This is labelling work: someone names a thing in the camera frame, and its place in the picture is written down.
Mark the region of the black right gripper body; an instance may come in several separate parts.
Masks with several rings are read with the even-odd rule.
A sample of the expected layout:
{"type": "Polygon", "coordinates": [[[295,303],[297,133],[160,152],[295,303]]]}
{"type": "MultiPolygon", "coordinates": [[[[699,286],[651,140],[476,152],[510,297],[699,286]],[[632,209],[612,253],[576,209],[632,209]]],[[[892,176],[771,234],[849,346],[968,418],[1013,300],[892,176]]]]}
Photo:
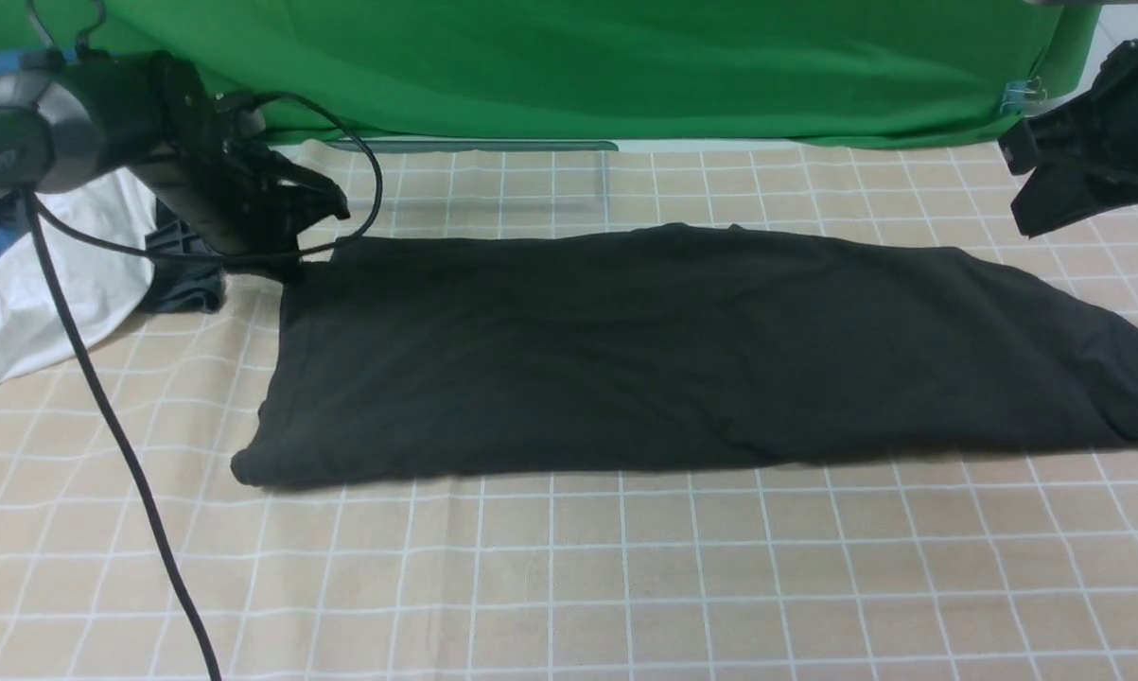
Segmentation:
{"type": "Polygon", "coordinates": [[[1026,177],[1011,202],[1022,236],[1138,206],[1138,40],[1115,47],[1083,95],[1015,122],[998,148],[1026,177]]]}

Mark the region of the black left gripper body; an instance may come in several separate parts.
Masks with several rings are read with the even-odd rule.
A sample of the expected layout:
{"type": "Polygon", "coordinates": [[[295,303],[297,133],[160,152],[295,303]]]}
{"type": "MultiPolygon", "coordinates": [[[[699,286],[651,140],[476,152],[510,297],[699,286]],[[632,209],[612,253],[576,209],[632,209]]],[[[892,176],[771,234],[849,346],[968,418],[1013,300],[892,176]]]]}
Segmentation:
{"type": "Polygon", "coordinates": [[[131,172],[209,251],[145,251],[145,259],[220,266],[279,284],[300,274],[307,254],[300,233],[327,218],[349,218],[351,210],[338,183],[245,130],[259,108],[284,100],[308,102],[289,92],[163,96],[163,141],[131,172]]]}

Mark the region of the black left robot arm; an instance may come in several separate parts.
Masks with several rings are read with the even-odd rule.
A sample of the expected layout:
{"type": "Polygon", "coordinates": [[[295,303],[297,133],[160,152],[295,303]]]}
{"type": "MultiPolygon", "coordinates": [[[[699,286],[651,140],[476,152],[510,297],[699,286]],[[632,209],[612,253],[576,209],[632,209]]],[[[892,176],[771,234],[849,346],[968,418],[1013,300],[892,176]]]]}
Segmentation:
{"type": "Polygon", "coordinates": [[[221,266],[283,281],[299,271],[300,233],[351,212],[330,178],[262,141],[254,114],[280,98],[209,95],[192,63],[163,51],[26,54],[0,77],[0,199],[127,169],[221,266]]]}

